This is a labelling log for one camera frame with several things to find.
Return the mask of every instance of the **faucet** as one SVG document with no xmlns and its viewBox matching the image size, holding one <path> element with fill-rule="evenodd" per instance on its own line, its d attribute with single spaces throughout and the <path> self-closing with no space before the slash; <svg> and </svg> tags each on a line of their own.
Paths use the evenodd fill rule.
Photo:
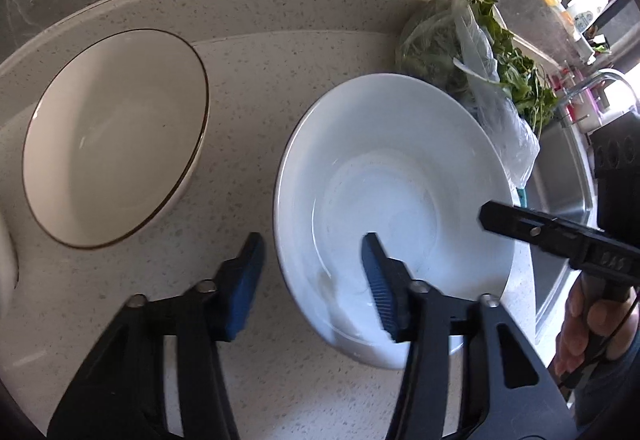
<svg viewBox="0 0 640 440">
<path fill-rule="evenodd" d="M 622 74 L 622 72 L 619 72 L 618 70 L 615 70 L 613 68 L 602 68 L 600 70 L 596 70 L 596 72 L 580 81 L 577 85 L 572 86 L 571 88 L 566 88 L 564 90 L 564 96 L 558 100 L 558 104 L 556 105 L 556 107 L 558 109 L 562 109 L 563 107 L 567 106 L 567 104 L 569 104 L 569 101 L 571 101 L 571 99 L 573 99 L 575 96 L 587 90 L 587 88 L 591 88 L 592 86 L 601 83 L 605 79 L 622 81 L 629 87 L 629 90 L 631 90 L 631 93 L 634 95 L 636 99 L 636 106 L 640 105 L 638 94 L 631 86 L 631 83 L 629 83 L 626 76 Z"/>
</svg>

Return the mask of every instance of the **stainless steel sink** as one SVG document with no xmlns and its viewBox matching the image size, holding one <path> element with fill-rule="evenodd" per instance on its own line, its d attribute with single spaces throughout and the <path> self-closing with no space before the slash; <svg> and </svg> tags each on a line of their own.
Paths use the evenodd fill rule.
<svg viewBox="0 0 640 440">
<path fill-rule="evenodd" d="M 553 123 L 540 137 L 540 154 L 526 186 L 527 205 L 587 224 L 594 212 L 595 196 L 589 163 L 581 135 L 577 128 L 562 128 Z M 536 289 L 536 332 L 549 317 L 562 287 L 567 282 L 570 268 L 567 261 L 531 249 Z"/>
</svg>

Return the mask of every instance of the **metal bolt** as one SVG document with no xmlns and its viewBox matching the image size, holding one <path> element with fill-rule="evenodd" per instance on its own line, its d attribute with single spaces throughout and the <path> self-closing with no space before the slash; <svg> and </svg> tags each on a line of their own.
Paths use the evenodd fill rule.
<svg viewBox="0 0 640 440">
<path fill-rule="evenodd" d="M 216 284 L 213 282 L 212 279 L 203 279 L 202 281 L 199 281 L 196 285 L 196 290 L 203 294 L 206 294 L 208 292 L 215 292 L 217 289 L 218 287 L 216 287 Z"/>
<path fill-rule="evenodd" d="M 493 294 L 482 294 L 480 301 L 489 308 L 495 308 L 500 305 L 500 300 Z"/>
<path fill-rule="evenodd" d="M 141 306 L 146 305 L 146 301 L 146 295 L 134 294 L 127 300 L 127 306 L 129 308 L 140 308 Z"/>
<path fill-rule="evenodd" d="M 414 279 L 409 283 L 409 289 L 417 294 L 426 294 L 431 290 L 431 286 L 424 280 Z"/>
</svg>

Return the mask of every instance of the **ceramic bowl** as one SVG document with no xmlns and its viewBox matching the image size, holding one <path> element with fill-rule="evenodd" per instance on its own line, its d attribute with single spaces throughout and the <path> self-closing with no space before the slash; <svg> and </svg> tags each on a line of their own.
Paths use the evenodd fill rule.
<svg viewBox="0 0 640 440">
<path fill-rule="evenodd" d="M 376 232 L 414 279 L 447 295 L 501 296 L 514 243 L 482 230 L 478 211 L 488 200 L 510 203 L 510 188 L 465 109 L 410 77 L 352 79 L 311 107 L 284 153 L 274 199 L 282 274 L 328 343 L 402 369 L 408 344 L 382 329 L 360 261 L 362 237 Z"/>
<path fill-rule="evenodd" d="M 70 247 L 131 236 L 182 194 L 208 113 L 206 72 L 184 40 L 141 29 L 95 43 L 33 112 L 22 156 L 33 216 Z"/>
</svg>

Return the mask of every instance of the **green vegetables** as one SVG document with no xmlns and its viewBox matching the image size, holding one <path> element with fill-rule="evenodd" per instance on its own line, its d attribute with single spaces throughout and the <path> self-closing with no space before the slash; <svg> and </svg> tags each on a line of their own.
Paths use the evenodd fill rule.
<svg viewBox="0 0 640 440">
<path fill-rule="evenodd" d="M 407 21 L 396 48 L 398 72 L 417 77 L 468 104 L 466 74 L 453 64 L 462 60 L 451 0 L 432 0 Z"/>
<path fill-rule="evenodd" d="M 534 61 L 513 46 L 513 32 L 503 29 L 494 18 L 497 0 L 471 0 L 471 10 L 489 38 L 502 90 L 511 98 L 518 115 L 540 137 L 542 128 L 551 120 L 556 95 L 540 74 Z"/>
</svg>

